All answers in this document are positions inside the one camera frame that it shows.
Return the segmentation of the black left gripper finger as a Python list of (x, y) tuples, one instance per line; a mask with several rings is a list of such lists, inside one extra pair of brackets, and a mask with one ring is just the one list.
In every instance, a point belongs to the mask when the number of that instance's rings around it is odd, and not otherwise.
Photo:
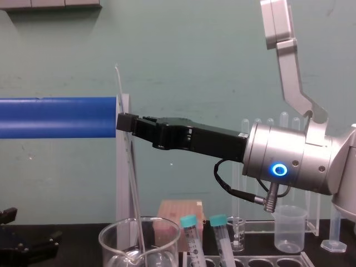
[(15, 221), (17, 216), (17, 209), (11, 207), (0, 212), (0, 224), (6, 225)]
[(62, 239), (57, 231), (36, 242), (29, 243), (8, 229), (1, 229), (1, 261), (41, 261), (55, 258)]

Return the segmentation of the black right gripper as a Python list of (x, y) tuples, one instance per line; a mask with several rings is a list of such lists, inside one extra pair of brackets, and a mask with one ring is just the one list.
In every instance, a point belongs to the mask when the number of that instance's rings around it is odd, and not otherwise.
[(249, 134), (204, 125), (186, 118), (155, 118), (119, 113), (116, 129), (131, 133), (161, 150), (185, 150), (242, 162)]

